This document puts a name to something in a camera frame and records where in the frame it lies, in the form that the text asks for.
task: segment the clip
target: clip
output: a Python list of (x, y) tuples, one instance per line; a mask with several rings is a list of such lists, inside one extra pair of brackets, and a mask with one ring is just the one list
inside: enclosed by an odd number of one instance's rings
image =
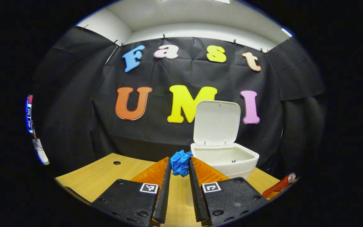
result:
[[(86, 26), (88, 26), (89, 24), (87, 24)], [(86, 26), (85, 27), (83, 27), (81, 30), (83, 30), (84, 28), (86, 28)]]

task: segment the black cloth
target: black cloth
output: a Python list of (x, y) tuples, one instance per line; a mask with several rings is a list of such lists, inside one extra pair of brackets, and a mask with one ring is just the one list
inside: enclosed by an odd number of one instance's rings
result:
[(91, 99), (114, 49), (107, 38), (72, 28), (49, 50), (33, 77), (32, 119), (57, 176), (97, 160), (89, 132)]
[[(158, 47), (166, 44), (179, 47), (176, 59), (154, 57)], [(145, 46), (140, 65), (125, 73), (122, 56), (139, 45)], [(209, 45), (222, 46), (226, 62), (209, 61)], [(258, 58), (260, 72), (250, 69), (242, 56), (245, 52)], [(76, 27), (47, 54), (34, 81), (35, 128), (57, 175), (113, 152), (159, 161), (181, 149), (189, 151), (194, 121), (187, 122), (183, 111), (182, 123), (167, 121), (173, 85), (186, 86), (193, 99), (202, 87), (212, 86), (218, 91), (215, 100), (236, 102), (241, 121), (235, 142), (257, 152), (257, 167), (279, 178), (304, 168), (308, 154), (317, 152), (324, 124), (323, 103), (317, 96), (324, 91), (323, 83), (314, 63), (294, 39), (268, 53), (194, 37), (145, 40), (120, 48)], [(144, 115), (137, 120), (124, 120), (115, 113), (117, 89), (125, 86), (134, 89), (127, 102), (131, 111), (137, 105), (137, 88), (153, 89)], [(242, 122), (246, 115), (242, 90), (257, 93), (258, 124)], [(301, 141), (295, 141), (298, 135), (304, 135)]]

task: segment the table surface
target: table surface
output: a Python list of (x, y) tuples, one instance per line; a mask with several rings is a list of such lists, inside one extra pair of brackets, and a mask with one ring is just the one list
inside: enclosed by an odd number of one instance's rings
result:
[[(80, 196), (92, 202), (99, 197), (117, 179), (130, 180), (141, 171), (153, 165), (153, 161), (129, 158), (118, 154), (110, 154), (76, 171), (56, 177), (62, 185), (72, 188)], [(255, 168), (247, 181), (261, 194), (279, 182), (278, 179)], [(200, 227), (196, 222), (194, 207), (187, 204), (192, 199), (190, 177), (170, 175), (169, 200), (167, 205), (166, 223), (163, 227)]]

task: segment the white storage box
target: white storage box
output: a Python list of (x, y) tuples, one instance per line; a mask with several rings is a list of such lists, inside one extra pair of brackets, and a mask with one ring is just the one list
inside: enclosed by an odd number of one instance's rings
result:
[(229, 178), (247, 180), (259, 155), (235, 143), (240, 123), (240, 106), (234, 102), (199, 102), (194, 121), (191, 152)]

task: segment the letter f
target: letter f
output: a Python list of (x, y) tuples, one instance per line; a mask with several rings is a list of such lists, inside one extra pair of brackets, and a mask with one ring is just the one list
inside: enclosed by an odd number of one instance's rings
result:
[(142, 53), (140, 50), (144, 50), (145, 46), (144, 45), (139, 45), (136, 48), (130, 50), (128, 53), (125, 53), (123, 55), (123, 58), (125, 59), (125, 72), (130, 71), (131, 69), (134, 69), (135, 67), (137, 67), (140, 62), (136, 61), (135, 59), (141, 59), (142, 57)]

